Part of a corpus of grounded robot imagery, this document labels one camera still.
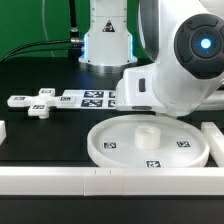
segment black table surface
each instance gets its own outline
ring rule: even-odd
[[[11,95],[38,95],[40,88],[115,90],[121,74],[81,70],[67,59],[9,61],[0,65],[0,120],[7,138],[0,166],[96,166],[87,153],[87,135],[99,122],[139,112],[51,108],[50,117],[29,117],[28,108],[9,108]],[[200,128],[212,121],[223,130],[224,112],[194,112],[179,118]],[[210,158],[208,166],[216,166]],[[0,196],[0,223],[220,223],[218,196],[25,197]]]

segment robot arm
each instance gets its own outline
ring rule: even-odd
[[[118,110],[184,116],[223,83],[224,21],[196,0],[158,4],[158,57],[153,64],[125,71],[116,105]]]

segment green wall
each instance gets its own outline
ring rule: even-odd
[[[43,0],[0,0],[0,57],[10,50],[28,43],[45,41],[42,23]],[[68,0],[45,0],[45,24],[49,40],[70,38],[70,16]],[[89,29],[89,0],[75,0],[78,27],[81,36]],[[134,37],[134,54],[145,57],[137,34],[138,0],[128,0],[128,30]],[[65,52],[54,52],[56,57]],[[51,57],[50,52],[29,56]]]

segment white circular plate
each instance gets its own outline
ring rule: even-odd
[[[161,130],[159,148],[135,146],[135,129],[142,125]],[[209,144],[195,127],[167,117],[128,115],[105,120],[89,132],[88,153],[100,167],[202,167]]]

